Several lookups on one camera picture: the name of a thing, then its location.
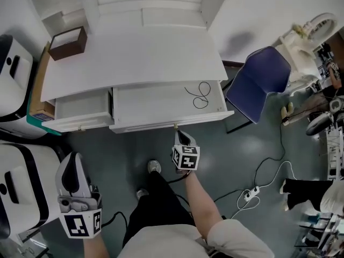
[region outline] shoe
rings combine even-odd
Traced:
[[[284,186],[285,186],[285,183],[286,183],[286,180],[283,181],[282,186],[281,186],[281,188],[279,189],[279,194],[281,194],[281,195],[284,194],[283,188],[284,188]]]
[[[290,117],[294,113],[294,105],[292,102],[288,103],[288,117]]]
[[[153,171],[161,173],[161,165],[159,164],[159,161],[157,160],[150,160],[147,164],[147,168],[148,168],[149,173]]]
[[[284,208],[284,211],[288,211],[289,210],[288,201],[287,200],[283,203],[283,208]]]
[[[282,107],[281,109],[281,117],[282,117],[282,123],[284,126],[289,124],[289,117],[288,117],[288,112],[286,111],[285,107]]]
[[[148,191],[147,191],[146,189],[144,189],[144,188],[141,188],[139,191],[136,192],[136,197],[137,197],[138,200],[140,200],[140,198],[141,198],[142,196],[147,196],[147,195],[149,195],[149,193],[148,193]]]

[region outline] white cable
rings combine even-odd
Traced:
[[[268,184],[266,184],[266,185],[262,185],[262,186],[259,187],[259,188],[269,187],[270,185],[272,185],[273,182],[275,181],[275,178],[276,178],[276,176],[277,176],[277,174],[278,174],[278,172],[279,172],[281,166],[282,166],[285,162],[289,163],[289,165],[290,165],[290,170],[291,170],[291,173],[292,173],[292,177],[293,177],[294,179],[296,179],[296,178],[295,178],[295,175],[294,175],[294,171],[292,170],[291,162],[290,162],[290,161],[284,161],[284,162],[282,162],[282,163],[280,164],[280,166],[279,166],[279,168],[278,168],[278,170],[277,170],[277,172],[276,172],[276,174],[275,174],[275,176],[274,176],[274,179],[273,179],[270,183],[268,183]],[[242,193],[240,194],[239,198],[236,200],[236,206],[237,206],[237,208],[238,208],[238,211],[231,217],[231,219],[233,219],[239,212],[241,212],[241,211],[243,211],[243,210],[254,209],[254,208],[256,208],[256,207],[260,204],[260,198],[259,198],[258,196],[254,196],[253,198],[257,198],[257,199],[258,199],[258,203],[257,203],[256,205],[254,205],[254,206],[252,206],[252,207],[246,208],[246,206],[248,205],[248,203],[249,203],[251,200],[253,200],[253,198],[252,198],[252,199],[249,200],[243,207],[239,207],[239,199],[241,198],[242,194],[244,194],[246,191],[250,192],[251,190],[245,189],[245,190],[242,191]]]

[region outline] drawer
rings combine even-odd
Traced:
[[[203,94],[209,91],[208,105],[194,100],[200,95],[201,81],[143,84],[113,89],[115,133],[142,131],[224,119],[227,111],[218,81],[207,81],[200,86]]]
[[[46,121],[42,125],[59,132],[112,125],[111,92],[102,89],[58,98],[55,103],[55,120]]]

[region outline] power strip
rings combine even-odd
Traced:
[[[254,196],[257,196],[259,192],[259,187],[256,186],[254,189],[251,189],[250,192],[247,192],[243,198],[245,201],[249,202]]]

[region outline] gray floor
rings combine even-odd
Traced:
[[[307,95],[292,98],[296,104]],[[226,134],[226,127],[235,127],[245,119],[237,113],[225,121],[216,121],[181,127],[191,134],[201,149],[197,176],[212,198],[217,198],[235,189],[253,187],[257,165],[267,156],[279,157],[280,108],[286,97],[269,96],[261,121],[233,134]],[[326,158],[319,156],[320,141],[305,135],[307,120],[282,128],[286,149],[285,160],[292,162],[298,179],[324,179]],[[122,211],[127,219],[137,204],[135,190],[143,184],[146,162],[151,158],[162,164],[162,175],[166,180],[176,178],[170,159],[174,130],[172,128],[114,134],[108,128],[99,128],[82,133],[71,133],[68,141],[75,151],[80,152],[89,170],[92,181],[103,194],[103,222]],[[272,180],[280,163],[267,161],[257,175],[258,185]],[[278,193],[284,178],[291,177],[285,165],[276,181],[262,189],[261,204],[248,211],[240,212],[236,219],[260,237],[275,253],[276,257],[290,257],[299,228],[297,221],[302,214],[297,207],[291,212],[282,210],[283,197]],[[183,182],[172,185],[176,193],[185,196]],[[234,193],[217,205],[221,214],[230,218],[237,210],[236,201],[240,193]],[[82,257],[82,242],[68,240],[58,220],[42,228],[43,235],[56,258]],[[118,216],[102,235],[111,257],[116,257],[125,233],[123,219]]]

